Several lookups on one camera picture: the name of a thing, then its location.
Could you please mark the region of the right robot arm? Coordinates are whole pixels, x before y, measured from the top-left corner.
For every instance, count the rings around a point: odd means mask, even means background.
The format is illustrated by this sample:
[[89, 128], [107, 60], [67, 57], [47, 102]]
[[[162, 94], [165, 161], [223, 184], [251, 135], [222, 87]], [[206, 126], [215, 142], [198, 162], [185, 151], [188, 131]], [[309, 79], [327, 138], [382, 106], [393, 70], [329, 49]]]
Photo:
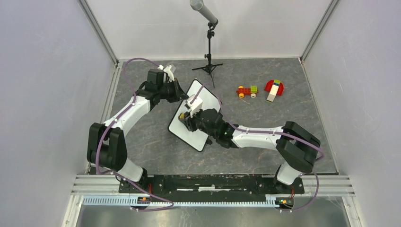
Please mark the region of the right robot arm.
[[287, 192], [301, 174], [313, 171], [320, 152], [320, 141], [295, 122], [276, 128], [249, 128], [230, 124], [215, 109], [184, 112], [178, 120], [188, 131], [201, 131], [224, 148], [265, 148], [279, 152], [285, 162], [276, 172], [273, 187]]

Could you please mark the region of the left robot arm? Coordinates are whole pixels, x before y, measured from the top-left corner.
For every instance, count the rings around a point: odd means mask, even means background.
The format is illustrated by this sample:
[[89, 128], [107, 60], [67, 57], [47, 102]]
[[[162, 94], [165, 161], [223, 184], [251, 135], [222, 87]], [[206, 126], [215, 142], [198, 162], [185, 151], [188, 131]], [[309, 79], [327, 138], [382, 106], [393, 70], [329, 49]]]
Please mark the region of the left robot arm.
[[130, 186], [139, 193], [148, 188], [147, 172], [129, 160], [125, 137], [161, 100], [174, 103], [188, 98], [174, 77], [174, 70], [173, 65], [150, 69], [147, 80], [123, 109], [104, 123], [94, 123], [89, 128], [87, 161], [130, 179]]

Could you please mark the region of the white whiteboard with red writing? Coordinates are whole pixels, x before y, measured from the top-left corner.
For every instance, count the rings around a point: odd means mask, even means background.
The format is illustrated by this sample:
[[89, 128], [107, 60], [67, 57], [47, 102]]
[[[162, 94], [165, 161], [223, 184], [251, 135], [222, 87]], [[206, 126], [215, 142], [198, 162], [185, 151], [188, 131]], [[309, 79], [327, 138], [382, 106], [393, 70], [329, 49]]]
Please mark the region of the white whiteboard with red writing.
[[[216, 111], [220, 111], [218, 98], [207, 87], [201, 89], [198, 98], [203, 101], [201, 107], [202, 110], [215, 109]], [[168, 125], [168, 131], [196, 151], [202, 152], [209, 136], [200, 130], [196, 130], [194, 132], [189, 131], [185, 125], [179, 121], [179, 115], [188, 111], [188, 109], [185, 107], [185, 104], [186, 101], [182, 101], [178, 106], [171, 122]]]

